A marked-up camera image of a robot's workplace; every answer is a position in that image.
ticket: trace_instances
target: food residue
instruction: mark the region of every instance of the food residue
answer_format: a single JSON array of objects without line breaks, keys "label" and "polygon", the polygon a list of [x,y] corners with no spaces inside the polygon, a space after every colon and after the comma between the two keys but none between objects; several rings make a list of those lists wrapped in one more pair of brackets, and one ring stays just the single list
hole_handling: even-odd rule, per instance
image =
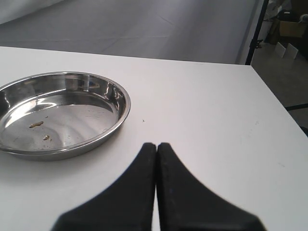
[{"label": "food residue", "polygon": [[34,128],[34,127],[36,127],[36,126],[41,126],[43,123],[44,123],[43,121],[40,121],[40,122],[38,122],[38,123],[31,124],[31,125],[29,126],[29,128]]}]

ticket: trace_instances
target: metal bowl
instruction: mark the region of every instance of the metal bowl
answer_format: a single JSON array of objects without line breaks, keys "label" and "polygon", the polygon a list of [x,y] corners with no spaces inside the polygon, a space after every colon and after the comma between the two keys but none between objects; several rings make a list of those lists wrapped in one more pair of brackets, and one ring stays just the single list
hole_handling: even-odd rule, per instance
[{"label": "metal bowl", "polygon": [[30,160],[77,156],[106,141],[129,110],[126,90],[102,76],[26,77],[0,89],[0,151]]}]

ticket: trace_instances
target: floor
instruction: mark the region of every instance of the floor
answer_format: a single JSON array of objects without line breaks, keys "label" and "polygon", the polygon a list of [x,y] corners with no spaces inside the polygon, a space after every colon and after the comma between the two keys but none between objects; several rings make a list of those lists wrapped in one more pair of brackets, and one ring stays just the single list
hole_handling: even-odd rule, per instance
[{"label": "floor", "polygon": [[[255,51],[252,67],[283,106],[308,103],[308,61],[300,54],[295,60],[280,58],[274,45],[263,44]],[[290,114],[298,125],[308,128],[308,109]]]}]

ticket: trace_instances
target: black pole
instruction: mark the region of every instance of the black pole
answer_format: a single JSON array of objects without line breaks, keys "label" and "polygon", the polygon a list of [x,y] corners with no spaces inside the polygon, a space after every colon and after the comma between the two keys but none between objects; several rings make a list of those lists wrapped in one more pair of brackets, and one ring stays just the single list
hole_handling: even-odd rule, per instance
[{"label": "black pole", "polygon": [[264,20],[264,16],[265,16],[268,4],[269,4],[269,0],[263,1],[263,5],[262,5],[261,13],[260,13],[260,16],[259,16],[258,24],[256,26],[254,37],[251,40],[251,43],[250,43],[250,46],[249,46],[249,52],[248,52],[248,56],[247,56],[245,65],[251,64],[252,57],[254,56],[255,49],[257,48],[258,37],[259,37],[259,34],[260,34],[260,30],[261,30],[261,27],[262,27],[262,23],[263,23],[263,20]]}]

